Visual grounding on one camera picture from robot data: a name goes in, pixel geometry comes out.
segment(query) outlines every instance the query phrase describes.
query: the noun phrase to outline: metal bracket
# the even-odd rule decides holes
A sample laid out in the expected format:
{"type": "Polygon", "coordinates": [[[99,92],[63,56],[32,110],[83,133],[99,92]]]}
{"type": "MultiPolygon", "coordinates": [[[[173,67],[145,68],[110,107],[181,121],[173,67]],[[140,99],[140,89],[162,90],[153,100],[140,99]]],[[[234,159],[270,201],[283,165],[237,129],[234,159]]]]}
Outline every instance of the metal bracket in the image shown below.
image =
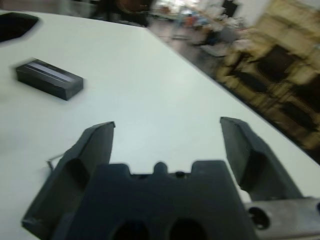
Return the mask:
{"type": "Polygon", "coordinates": [[[261,240],[319,240],[320,198],[245,204],[261,240]]]}

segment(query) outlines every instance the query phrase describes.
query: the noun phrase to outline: small rectangular box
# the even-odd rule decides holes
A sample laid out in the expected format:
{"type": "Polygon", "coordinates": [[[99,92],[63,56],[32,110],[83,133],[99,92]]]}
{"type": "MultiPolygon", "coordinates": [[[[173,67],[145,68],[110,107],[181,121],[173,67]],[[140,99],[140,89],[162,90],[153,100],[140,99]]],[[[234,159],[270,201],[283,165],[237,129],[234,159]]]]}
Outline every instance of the small rectangular box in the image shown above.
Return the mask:
{"type": "Polygon", "coordinates": [[[17,80],[48,94],[69,100],[84,88],[84,79],[34,59],[15,68],[17,80]]]}

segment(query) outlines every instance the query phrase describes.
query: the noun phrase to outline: blurry background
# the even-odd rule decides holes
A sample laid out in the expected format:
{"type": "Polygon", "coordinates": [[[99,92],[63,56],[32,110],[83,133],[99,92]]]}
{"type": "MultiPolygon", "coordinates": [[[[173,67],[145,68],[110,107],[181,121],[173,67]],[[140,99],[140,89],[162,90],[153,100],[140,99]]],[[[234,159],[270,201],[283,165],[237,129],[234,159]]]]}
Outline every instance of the blurry background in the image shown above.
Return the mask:
{"type": "MultiPolygon", "coordinates": [[[[320,0],[146,1],[151,32],[320,163],[320,0]]],[[[88,18],[97,1],[0,3],[88,18]]]]}

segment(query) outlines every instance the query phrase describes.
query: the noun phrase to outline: chair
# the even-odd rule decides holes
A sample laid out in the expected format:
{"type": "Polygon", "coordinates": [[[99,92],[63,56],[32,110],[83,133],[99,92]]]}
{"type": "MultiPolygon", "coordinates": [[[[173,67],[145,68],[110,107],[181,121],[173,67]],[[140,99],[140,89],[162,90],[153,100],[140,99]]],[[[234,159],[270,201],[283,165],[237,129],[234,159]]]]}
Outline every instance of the chair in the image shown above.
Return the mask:
{"type": "Polygon", "coordinates": [[[296,85],[293,94],[316,113],[320,113],[320,74],[308,84],[296,85]]]}
{"type": "Polygon", "coordinates": [[[275,45],[265,56],[257,60],[249,61],[248,56],[240,54],[239,60],[230,66],[229,75],[236,77],[253,92],[275,98],[270,90],[287,78],[289,74],[286,71],[295,61],[295,56],[290,55],[283,47],[275,45]],[[247,60],[244,67],[239,69],[244,60],[247,60]],[[246,68],[252,68],[252,65],[253,71],[248,71],[246,68]]]}
{"type": "Polygon", "coordinates": [[[292,102],[285,102],[279,110],[286,116],[288,116],[291,120],[293,120],[296,124],[298,124],[300,127],[307,130],[307,133],[300,137],[306,137],[310,133],[318,131],[318,125],[314,123],[310,114],[302,110],[292,102]]]}
{"type": "Polygon", "coordinates": [[[214,45],[203,45],[200,48],[209,55],[217,58],[226,56],[230,45],[239,38],[237,32],[225,26],[217,36],[217,42],[214,45]]]}

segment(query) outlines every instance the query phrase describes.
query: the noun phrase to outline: white table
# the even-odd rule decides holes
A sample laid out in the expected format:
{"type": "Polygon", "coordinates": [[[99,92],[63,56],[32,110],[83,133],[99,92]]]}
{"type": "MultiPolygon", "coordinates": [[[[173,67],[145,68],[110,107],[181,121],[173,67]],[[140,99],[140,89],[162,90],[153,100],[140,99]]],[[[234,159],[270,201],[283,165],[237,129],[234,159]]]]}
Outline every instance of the white table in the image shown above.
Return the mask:
{"type": "Polygon", "coordinates": [[[110,162],[151,173],[158,161],[189,172],[197,159],[226,160],[220,117],[242,119],[302,193],[320,197],[312,159],[147,29],[32,14],[42,20],[34,32],[0,44],[1,239],[35,239],[20,220],[46,179],[45,160],[107,121],[116,124],[110,162]],[[84,90],[64,101],[15,81],[11,67],[32,57],[85,78],[84,90]]]}

